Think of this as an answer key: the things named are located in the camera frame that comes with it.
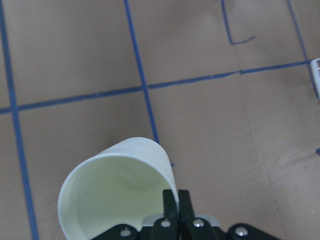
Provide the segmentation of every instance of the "grid line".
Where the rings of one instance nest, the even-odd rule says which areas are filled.
[[[305,46],[304,39],[302,37],[301,31],[300,31],[300,28],[299,28],[298,20],[297,20],[294,8],[292,6],[291,0],[286,0],[286,3],[288,5],[288,7],[289,7],[289,11],[290,11],[290,14],[291,14],[291,17],[292,17],[292,21],[293,21],[293,24],[294,24],[294,27],[295,27],[295,30],[296,30],[296,34],[297,34],[299,42],[300,42],[301,50],[302,50],[302,53],[303,53],[303,56],[304,56],[304,60],[307,61],[309,58],[308,58],[306,46]],[[316,87],[316,83],[315,83],[314,77],[312,75],[310,64],[307,65],[307,68],[308,68],[309,77],[310,77],[310,80],[311,80],[311,83],[312,83],[314,94],[315,94],[315,96],[317,98],[319,98],[317,87]]]
[[[20,127],[20,120],[19,120],[18,107],[17,107],[17,101],[16,101],[14,79],[12,75],[9,44],[8,44],[8,38],[7,38],[7,30],[6,30],[2,0],[0,0],[0,28],[1,28],[1,40],[2,40],[2,50],[3,50],[3,57],[4,57],[6,80],[7,80],[9,100],[10,100],[10,109],[12,113],[15,142],[16,142],[16,147],[18,151],[23,191],[24,191],[25,203],[26,203],[26,208],[27,208],[27,213],[29,218],[29,226],[30,226],[32,239],[39,240],[36,215],[35,215],[34,204],[32,200],[29,176],[28,176],[28,167],[26,162],[24,143],[23,143],[21,127]]]
[[[142,88],[143,88],[143,95],[144,95],[146,108],[148,111],[149,121],[150,121],[151,129],[152,129],[152,133],[153,133],[153,138],[154,138],[155,142],[159,143],[156,121],[155,121],[155,117],[154,117],[154,114],[152,111],[152,106],[151,106],[151,102],[150,102],[150,98],[149,98],[148,86],[146,83],[144,68],[143,68],[140,53],[139,53],[139,47],[138,47],[135,28],[134,28],[134,24],[133,24],[133,20],[132,20],[132,16],[131,16],[129,0],[123,0],[123,3],[125,6],[125,12],[126,12],[129,30],[130,30],[132,46],[134,49],[135,60],[136,60],[136,64],[138,67],[139,76],[140,76],[140,80],[141,80],[141,84],[142,84]]]
[[[225,72],[225,73],[218,73],[218,74],[212,74],[212,75],[207,75],[207,76],[200,76],[200,77],[195,77],[195,78],[187,78],[187,79],[182,79],[182,80],[177,80],[177,81],[149,84],[149,85],[147,85],[147,88],[148,89],[160,89],[160,88],[166,88],[166,87],[175,86],[175,85],[192,84],[192,83],[201,82],[201,81],[210,81],[210,80],[214,80],[214,79],[221,79],[221,78],[225,78],[227,76],[233,75],[233,74],[251,74],[251,73],[264,72],[264,71],[293,68],[293,67],[308,65],[308,64],[310,64],[310,62],[311,62],[310,60],[307,60],[307,61],[298,61],[298,62],[292,62],[292,63],[272,65],[272,66],[249,68],[249,69],[237,70],[237,71],[232,71],[232,72]],[[92,93],[92,94],[85,94],[85,95],[72,96],[72,97],[60,98],[60,99],[49,100],[49,101],[40,101],[40,102],[35,102],[35,103],[30,103],[30,104],[24,104],[24,105],[17,106],[17,109],[18,109],[18,111],[32,110],[32,109],[50,107],[50,106],[55,106],[55,105],[60,105],[60,104],[79,102],[79,101],[83,101],[83,100],[106,98],[106,97],[112,97],[112,96],[116,96],[116,95],[123,95],[123,94],[142,92],[142,91],[143,91],[142,86],[133,87],[133,88],[123,88],[123,89],[119,89],[119,90],[103,91],[103,92]],[[7,114],[10,112],[11,112],[10,108],[0,109],[0,115]]]

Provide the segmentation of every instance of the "brown cardboard surface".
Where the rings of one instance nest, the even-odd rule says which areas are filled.
[[[0,116],[0,239],[31,240],[11,114]]]
[[[121,1],[3,5],[19,104],[139,86]]]
[[[254,39],[229,42],[222,3],[233,42]],[[216,217],[225,231],[245,222],[281,239],[318,239],[320,102],[293,21],[309,58],[320,57],[317,0],[3,5],[14,124],[40,240],[65,239],[57,200],[75,166],[154,133],[197,214]],[[0,109],[10,105],[6,80],[0,56]],[[124,91],[131,87],[141,88]],[[119,92],[61,100],[111,90]],[[58,101],[41,104],[48,100]],[[0,126],[0,213],[9,216],[0,219],[0,239],[31,239],[11,113],[0,113]]]

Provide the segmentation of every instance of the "white object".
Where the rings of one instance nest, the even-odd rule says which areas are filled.
[[[320,98],[320,66],[319,66],[320,58],[311,61],[312,75],[316,88],[316,92]]]
[[[164,189],[179,204],[169,158],[156,142],[133,137],[77,166],[58,198],[67,240],[89,240],[117,224],[138,231],[146,216],[163,213]]]

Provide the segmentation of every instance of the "blue tape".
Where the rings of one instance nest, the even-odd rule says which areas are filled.
[[[201,76],[201,77],[183,79],[183,80],[178,80],[178,81],[170,81],[170,82],[164,82],[164,83],[151,84],[151,85],[149,85],[149,88],[150,89],[160,89],[160,88],[166,88],[166,87],[175,86],[175,85],[192,84],[192,83],[196,83],[196,82],[200,82],[200,81],[220,79],[220,78],[224,78],[224,77],[227,77],[227,76],[230,76],[233,74],[251,74],[251,73],[270,71],[270,70],[276,70],[276,69],[292,68],[292,67],[297,67],[297,66],[301,66],[301,65],[307,65],[309,63],[310,63],[310,61],[299,61],[299,62],[280,64],[280,65],[251,68],[251,69],[245,69],[245,70],[239,70],[239,71],[231,71],[231,72],[215,74],[215,75],[208,75],[208,76]]]
[[[11,112],[11,109],[10,109],[10,108],[0,109],[0,115],[1,115],[1,114],[7,114],[7,113],[10,113],[10,112]]]
[[[23,111],[23,110],[37,109],[37,108],[67,104],[67,103],[78,102],[78,101],[89,100],[89,99],[98,99],[98,98],[110,97],[115,95],[135,93],[142,90],[143,88],[139,86],[139,87],[125,88],[121,90],[104,91],[104,92],[81,95],[81,96],[66,97],[66,98],[57,99],[57,100],[50,100],[50,101],[36,102],[36,103],[22,105],[18,107],[18,110]]]
[[[247,40],[234,42],[233,39],[232,39],[232,36],[231,36],[230,27],[229,27],[229,21],[228,21],[228,15],[227,15],[227,9],[226,9],[225,0],[221,0],[221,8],[222,8],[223,21],[224,21],[226,34],[228,36],[228,40],[229,40],[229,43],[231,45],[244,44],[244,43],[247,43],[247,42],[249,42],[249,41],[251,41],[251,40],[256,38],[256,36],[252,36]]]
[[[9,98],[10,98],[10,109],[12,112],[15,141],[16,141],[16,146],[18,150],[20,171],[21,171],[21,177],[22,177],[22,183],[23,183],[26,208],[28,212],[30,231],[31,231],[32,239],[39,240],[38,227],[37,227],[34,205],[32,201],[32,194],[31,194],[31,188],[30,188],[30,182],[29,182],[29,176],[28,176],[28,168],[26,163],[24,144],[22,140],[22,133],[21,133],[19,116],[18,116],[16,93],[15,93],[14,80],[12,75],[9,44],[8,44],[8,37],[7,37],[2,0],[0,0],[0,28],[1,28],[1,38],[2,38],[6,79],[7,79],[7,85],[8,85]]]
[[[297,21],[296,15],[295,15],[294,8],[292,6],[291,0],[286,0],[286,2],[287,2],[287,5],[289,7],[291,16],[292,16],[292,20],[293,20],[293,24],[294,24],[294,27],[295,27],[295,30],[296,30],[296,34],[298,35],[298,38],[299,38],[299,42],[300,42],[300,46],[301,46],[302,53],[303,53],[303,56],[304,56],[304,60],[307,61],[309,59],[309,57],[308,57],[307,50],[306,50],[306,47],[305,47],[305,43],[304,43],[304,40],[302,38],[302,34],[301,34],[301,31],[300,31],[300,28],[299,28],[299,25],[298,25],[298,21]],[[316,97],[319,98],[319,94],[318,94],[318,91],[317,91],[316,83],[315,83],[315,80],[314,80],[310,65],[308,65],[307,68],[308,68],[308,72],[309,72],[309,77],[311,79],[313,91],[314,91]]]
[[[125,6],[125,12],[126,12],[126,16],[127,16],[128,25],[129,25],[131,41],[132,41],[133,50],[134,50],[134,54],[135,54],[135,60],[136,60],[136,64],[137,64],[137,67],[139,70],[139,76],[140,76],[140,80],[141,80],[141,84],[142,84],[142,88],[143,88],[144,100],[145,100],[146,108],[147,108],[148,115],[149,115],[149,121],[150,121],[151,129],[152,129],[152,133],[153,133],[153,138],[154,138],[155,142],[159,143],[158,131],[157,131],[157,127],[156,127],[154,114],[152,111],[152,106],[151,106],[149,93],[148,93],[148,86],[146,83],[145,73],[144,73],[144,69],[142,66],[142,61],[141,61],[141,57],[140,57],[140,53],[139,53],[135,28],[134,28],[134,24],[133,24],[133,20],[132,20],[132,16],[131,16],[131,11],[130,11],[129,0],[123,0],[123,2],[124,2],[124,6]]]
[[[241,70],[240,72],[242,74],[251,74],[251,73],[270,71],[270,70],[276,70],[276,69],[285,69],[285,68],[297,67],[297,66],[301,66],[301,65],[307,65],[309,63],[310,63],[310,61],[299,61],[299,62],[293,62],[293,63],[280,64],[280,65],[273,65],[273,66],[265,66],[265,67],[259,67],[259,68],[245,69],[245,70]]]
[[[171,81],[171,82],[164,82],[164,83],[157,83],[157,84],[151,84],[149,85],[150,89],[159,89],[159,88],[166,88],[173,85],[182,85],[182,84],[192,84],[200,81],[208,81],[212,79],[220,79],[227,77],[232,74],[239,73],[240,71],[232,71],[227,73],[221,73],[221,74],[215,74],[215,75],[208,75],[208,76],[201,76],[201,77],[195,77],[195,78],[189,78],[184,80],[178,80],[178,81]]]

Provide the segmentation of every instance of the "metal screw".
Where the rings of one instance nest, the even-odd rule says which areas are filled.
[[[128,237],[131,235],[131,231],[126,227],[120,232],[121,237]]]
[[[239,226],[235,229],[235,233],[238,235],[238,236],[247,236],[248,235],[248,230],[245,229],[244,227],[242,226]]]
[[[161,226],[163,228],[169,228],[171,226],[171,223],[168,221],[168,219],[165,219],[161,222]]]
[[[205,225],[204,221],[202,221],[201,219],[197,218],[196,220],[193,221],[193,226],[200,228],[203,227]]]

